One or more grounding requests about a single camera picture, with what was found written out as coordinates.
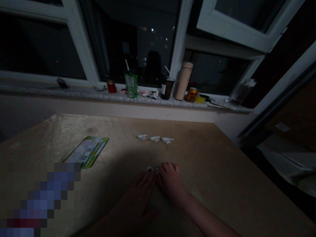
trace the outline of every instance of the human hand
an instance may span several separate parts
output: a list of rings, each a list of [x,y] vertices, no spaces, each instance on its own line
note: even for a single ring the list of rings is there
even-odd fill
[[[157,182],[170,201],[181,208],[186,205],[190,194],[181,180],[177,164],[162,163]]]
[[[158,214],[157,209],[152,209],[144,214],[156,180],[156,172],[140,173],[126,194],[110,213],[92,228],[89,234],[125,236],[136,233],[149,223]]]

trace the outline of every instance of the white window frame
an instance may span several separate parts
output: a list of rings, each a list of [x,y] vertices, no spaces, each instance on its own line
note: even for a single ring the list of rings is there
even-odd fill
[[[194,0],[182,0],[179,12],[177,32],[175,35],[174,49],[171,60],[171,77],[178,79],[178,75],[182,66],[185,49],[193,49],[206,53],[214,53],[224,56],[237,57],[251,60],[252,63],[245,70],[243,76],[236,84],[229,96],[208,94],[212,98],[229,99],[234,96],[238,87],[247,79],[249,79],[264,59],[264,53],[251,50],[242,46],[235,46],[226,43],[215,42],[207,39],[187,36],[187,26],[189,23],[190,12]],[[40,2],[28,0],[2,0],[0,2],[0,11],[19,16],[41,19],[50,22],[62,23],[68,26],[74,45],[76,47],[80,62],[85,72],[87,80],[61,77],[71,86],[91,87],[92,85],[105,85],[101,82],[88,34],[86,32],[84,20],[77,0],[62,0],[64,6],[54,6]],[[37,82],[56,83],[56,76],[38,75],[31,73],[21,73],[12,71],[0,71],[0,77],[11,78],[17,80],[30,80]],[[125,88],[125,84],[116,83],[118,90]],[[160,88],[139,86],[140,90],[160,90]]]
[[[185,48],[200,51],[203,53],[211,53],[217,55],[223,55],[227,57],[234,57],[234,58],[241,58],[252,61],[249,66],[246,68],[245,72],[239,79],[238,83],[234,87],[233,91],[228,96],[220,96],[213,94],[203,93],[208,95],[212,98],[220,98],[220,99],[229,99],[232,98],[236,91],[238,90],[239,86],[243,84],[245,80],[251,78],[253,73],[256,71],[260,63],[263,61],[265,54],[256,50],[252,50],[249,48],[244,48],[241,46],[227,44],[222,42],[217,42],[209,39],[198,38],[195,36],[186,36]]]
[[[305,0],[287,0],[266,33],[262,33],[217,10],[217,0],[204,0],[197,28],[262,52],[269,52]]]
[[[88,35],[82,18],[78,1],[62,0],[64,6],[28,1],[28,0],[2,0],[0,11],[27,18],[40,19],[48,22],[66,24],[75,48],[77,50],[82,68],[87,80],[61,77],[68,85],[91,87],[100,82]],[[56,76],[21,73],[13,71],[0,71],[0,77],[18,80],[56,83]]]

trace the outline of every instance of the windowsill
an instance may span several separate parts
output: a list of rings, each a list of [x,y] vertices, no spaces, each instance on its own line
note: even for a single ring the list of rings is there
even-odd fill
[[[163,100],[160,97],[159,99],[153,99],[141,95],[138,95],[137,98],[128,98],[124,93],[109,93],[108,90],[96,91],[94,88],[77,86],[70,86],[68,89],[61,89],[59,88],[58,84],[22,81],[15,79],[0,79],[0,92],[66,97],[74,99],[92,99],[110,102],[139,103],[147,105],[194,108],[248,114],[242,111],[232,111],[225,108],[209,107],[206,104],[189,103],[185,100],[179,101],[173,97],[170,97],[169,100]]]

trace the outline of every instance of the pixelated area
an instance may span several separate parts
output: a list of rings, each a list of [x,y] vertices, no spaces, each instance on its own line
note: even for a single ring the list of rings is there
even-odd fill
[[[0,236],[56,236],[80,216],[80,163],[2,163]]]

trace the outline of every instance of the red candle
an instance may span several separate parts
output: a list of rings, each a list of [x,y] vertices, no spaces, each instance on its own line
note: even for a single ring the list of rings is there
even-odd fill
[[[116,93],[116,87],[115,87],[114,81],[108,81],[107,85],[108,85],[109,93]]]

